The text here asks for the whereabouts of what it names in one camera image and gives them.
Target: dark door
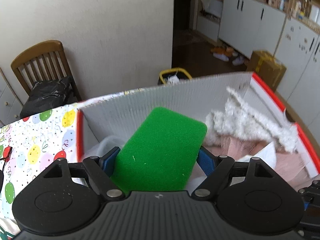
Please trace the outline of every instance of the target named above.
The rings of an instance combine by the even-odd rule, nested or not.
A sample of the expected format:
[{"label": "dark door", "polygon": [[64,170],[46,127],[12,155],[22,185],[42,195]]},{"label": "dark door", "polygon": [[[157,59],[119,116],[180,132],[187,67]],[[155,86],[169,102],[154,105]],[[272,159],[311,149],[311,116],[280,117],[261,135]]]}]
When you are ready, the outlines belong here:
[{"label": "dark door", "polygon": [[173,29],[189,29],[190,0],[174,0]]}]

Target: balloon print tablecloth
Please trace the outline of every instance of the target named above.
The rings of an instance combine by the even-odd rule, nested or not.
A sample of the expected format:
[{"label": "balloon print tablecloth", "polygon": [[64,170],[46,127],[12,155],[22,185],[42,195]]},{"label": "balloon print tablecloth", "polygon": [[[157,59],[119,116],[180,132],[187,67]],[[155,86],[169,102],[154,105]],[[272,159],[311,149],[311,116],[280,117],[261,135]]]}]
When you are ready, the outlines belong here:
[{"label": "balloon print tablecloth", "polygon": [[12,153],[10,159],[6,160],[3,171],[0,218],[14,219],[12,202],[15,196],[55,159],[64,157],[70,163],[77,162],[76,115],[78,108],[136,91],[138,90],[65,105],[1,128],[0,158],[8,155],[9,147],[12,147]]}]

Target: sponge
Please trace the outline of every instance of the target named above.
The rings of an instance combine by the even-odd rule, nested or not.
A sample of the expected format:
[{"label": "sponge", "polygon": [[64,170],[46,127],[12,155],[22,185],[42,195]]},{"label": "sponge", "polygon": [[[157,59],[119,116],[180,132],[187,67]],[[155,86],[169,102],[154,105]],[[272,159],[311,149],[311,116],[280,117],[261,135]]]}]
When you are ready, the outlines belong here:
[{"label": "sponge", "polygon": [[154,108],[117,155],[112,181],[125,193],[183,190],[206,132],[202,122]]}]

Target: yellow balloon print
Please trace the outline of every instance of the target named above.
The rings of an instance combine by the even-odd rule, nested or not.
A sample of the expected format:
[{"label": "yellow balloon print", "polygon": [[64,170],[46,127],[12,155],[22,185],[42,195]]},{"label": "yellow balloon print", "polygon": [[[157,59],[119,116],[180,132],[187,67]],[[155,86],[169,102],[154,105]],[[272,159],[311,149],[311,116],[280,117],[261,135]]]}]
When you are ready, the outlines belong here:
[{"label": "yellow balloon print", "polygon": [[30,164],[36,164],[39,156],[40,156],[40,147],[34,144],[28,152],[28,161],[30,162]]},{"label": "yellow balloon print", "polygon": [[76,112],[74,110],[71,110],[69,112],[66,112],[62,118],[62,126],[68,127],[73,124],[73,121],[75,120]]}]

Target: door frame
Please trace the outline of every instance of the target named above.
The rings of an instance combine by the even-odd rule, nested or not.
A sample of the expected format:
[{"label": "door frame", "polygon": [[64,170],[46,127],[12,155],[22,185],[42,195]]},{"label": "door frame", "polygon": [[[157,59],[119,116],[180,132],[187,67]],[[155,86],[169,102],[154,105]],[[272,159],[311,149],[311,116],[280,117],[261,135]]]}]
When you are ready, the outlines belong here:
[{"label": "door frame", "polygon": [[198,0],[190,0],[189,28],[195,30],[197,27]]}]

